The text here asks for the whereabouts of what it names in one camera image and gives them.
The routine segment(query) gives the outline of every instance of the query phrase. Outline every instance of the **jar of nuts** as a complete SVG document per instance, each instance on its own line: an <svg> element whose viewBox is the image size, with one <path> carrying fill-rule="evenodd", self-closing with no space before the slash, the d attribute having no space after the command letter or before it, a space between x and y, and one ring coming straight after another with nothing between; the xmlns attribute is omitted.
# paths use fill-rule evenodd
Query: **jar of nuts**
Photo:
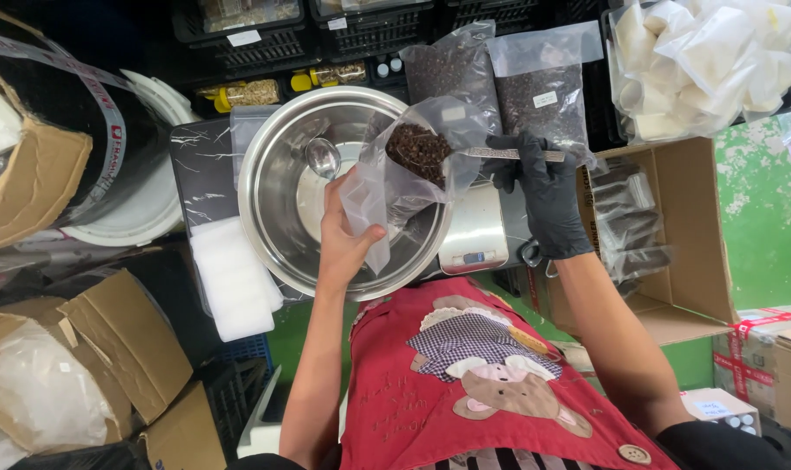
<svg viewBox="0 0 791 470"><path fill-rule="evenodd" d="M198 93L208 100L213 100L216 111L220 113L228 113L234 106L265 105L279 102L277 80L240 82L231 86L221 86L211 91L204 89Z"/></svg>
<svg viewBox="0 0 791 470"><path fill-rule="evenodd" d="M315 85L350 84L366 80L366 66L363 60L346 64L329 64L309 69L308 74L311 75L311 83Z"/></svg>

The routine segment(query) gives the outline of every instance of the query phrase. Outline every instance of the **white bucket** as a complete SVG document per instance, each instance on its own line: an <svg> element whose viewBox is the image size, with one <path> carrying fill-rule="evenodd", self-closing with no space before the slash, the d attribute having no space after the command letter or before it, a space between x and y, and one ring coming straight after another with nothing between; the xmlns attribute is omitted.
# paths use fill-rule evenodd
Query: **white bucket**
<svg viewBox="0 0 791 470"><path fill-rule="evenodd" d="M128 70L121 71L131 80L135 93L171 125L201 121L191 111L189 100L169 85ZM166 235L182 220L175 173L167 158L114 210L96 222L62 231L78 240L104 247L142 246Z"/></svg>

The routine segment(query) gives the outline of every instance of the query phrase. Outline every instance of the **gloved hand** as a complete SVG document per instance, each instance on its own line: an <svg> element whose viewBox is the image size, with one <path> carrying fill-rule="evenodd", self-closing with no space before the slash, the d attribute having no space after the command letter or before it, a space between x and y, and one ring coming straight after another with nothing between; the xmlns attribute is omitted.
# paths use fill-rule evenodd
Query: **gloved hand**
<svg viewBox="0 0 791 470"><path fill-rule="evenodd" d="M517 149L520 161L494 159L483 165L483 175L494 174L494 187L506 193L520 181L526 197L529 231L540 244L544 259L567 259L593 251L578 215L575 197L575 157L564 153L564 161L546 161L543 151L559 151L546 139L528 132L517 137L489 135L486 145L496 150Z"/></svg>

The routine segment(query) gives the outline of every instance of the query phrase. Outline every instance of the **bare hand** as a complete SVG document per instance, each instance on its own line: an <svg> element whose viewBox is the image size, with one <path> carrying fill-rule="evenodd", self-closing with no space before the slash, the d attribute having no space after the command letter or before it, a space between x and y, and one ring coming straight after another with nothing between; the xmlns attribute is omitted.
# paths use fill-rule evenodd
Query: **bare hand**
<svg viewBox="0 0 791 470"><path fill-rule="evenodd" d="M364 263L366 252L373 243L381 240L387 231L380 225L369 226L359 237L351 235L352 228L340 202L338 188L347 174L326 185L325 214L320 221L320 272L318 287L346 289Z"/></svg>

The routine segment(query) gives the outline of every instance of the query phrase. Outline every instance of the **white paper label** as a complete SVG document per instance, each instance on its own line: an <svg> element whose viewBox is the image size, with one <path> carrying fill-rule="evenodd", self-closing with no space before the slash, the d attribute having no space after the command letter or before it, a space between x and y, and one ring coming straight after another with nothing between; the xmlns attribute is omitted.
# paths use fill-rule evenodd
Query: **white paper label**
<svg viewBox="0 0 791 470"><path fill-rule="evenodd" d="M442 110L443 121L459 121L461 119L465 119L465 108L462 106Z"/></svg>
<svg viewBox="0 0 791 470"><path fill-rule="evenodd" d="M252 44L256 43L257 41L261 41L262 37L259 36L259 31L256 29L251 29L250 31L244 31L242 33L231 34L228 36L228 41L237 48L239 46L244 46L245 44Z"/></svg>
<svg viewBox="0 0 791 470"><path fill-rule="evenodd" d="M328 29L346 29L346 17L339 17L329 21Z"/></svg>
<svg viewBox="0 0 791 470"><path fill-rule="evenodd" d="M549 93L539 94L532 98L532 100L535 102L535 108L540 108L547 104L557 103L557 94L555 94L554 91L550 91Z"/></svg>
<svg viewBox="0 0 791 470"><path fill-rule="evenodd" d="M706 416L728 416L732 414L719 401L695 401L694 406L697 406L697 409Z"/></svg>

